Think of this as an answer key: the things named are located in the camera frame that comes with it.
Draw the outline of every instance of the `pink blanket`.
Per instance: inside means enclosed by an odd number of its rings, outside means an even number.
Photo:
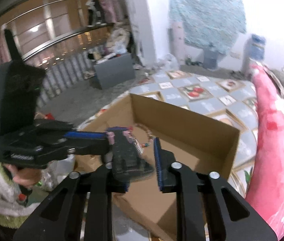
[[[253,66],[259,133],[255,167],[246,200],[284,236],[284,99],[261,66]]]

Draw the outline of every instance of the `floor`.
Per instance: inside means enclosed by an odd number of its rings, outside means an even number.
[[[199,66],[184,65],[181,66],[181,70],[216,78],[234,78],[231,71],[226,69],[210,71]],[[144,71],[136,70],[135,74],[136,78],[134,80],[126,81],[107,90],[93,88],[89,80],[79,82],[72,88],[61,93],[58,97],[52,99],[40,109],[40,112],[50,112],[55,119],[71,122],[75,126],[78,126],[120,94],[137,86],[138,82],[144,77]]]

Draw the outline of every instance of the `spring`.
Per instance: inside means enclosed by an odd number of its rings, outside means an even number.
[[[143,154],[143,148],[141,146],[141,144],[137,141],[136,138],[133,138],[133,144],[135,146],[135,148],[137,149],[137,152],[142,155]]]

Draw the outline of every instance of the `open cardboard box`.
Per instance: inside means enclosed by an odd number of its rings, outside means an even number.
[[[212,118],[165,102],[130,94],[112,105],[87,125],[85,131],[103,132],[109,127],[129,127],[140,123],[159,137],[163,149],[172,151],[177,161],[197,172],[217,171],[228,178],[236,153],[240,131]],[[133,134],[140,143],[146,133],[137,127]],[[153,146],[143,156],[153,165]],[[96,159],[77,156],[77,169],[93,171]],[[156,173],[132,182],[126,194],[114,194],[113,202],[131,219],[164,241],[176,240],[176,195],[159,191]]]

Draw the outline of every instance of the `metal bolt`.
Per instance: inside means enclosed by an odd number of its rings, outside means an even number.
[[[67,150],[67,153],[68,153],[68,154],[73,154],[73,153],[75,153],[75,149],[74,149],[74,148],[69,148],[69,149]]]
[[[57,140],[57,142],[59,142],[59,143],[62,143],[62,142],[65,142],[65,141],[67,141],[66,138],[60,138],[59,140]]]
[[[212,171],[210,172],[209,176],[210,178],[218,179],[220,177],[220,174],[218,172]]]
[[[105,163],[111,162],[112,159],[113,159],[113,152],[112,151],[110,151],[109,153],[104,155],[104,162]]]
[[[70,174],[69,174],[69,178],[71,179],[76,179],[80,176],[80,173],[76,172],[76,171],[72,171]]]
[[[108,168],[108,169],[111,169],[112,168],[112,162],[106,163],[105,167]]]
[[[173,162],[171,164],[171,167],[175,169],[179,169],[179,168],[182,168],[182,164],[180,162]]]
[[[41,150],[43,150],[43,146],[37,146],[34,150],[36,152],[41,151]]]

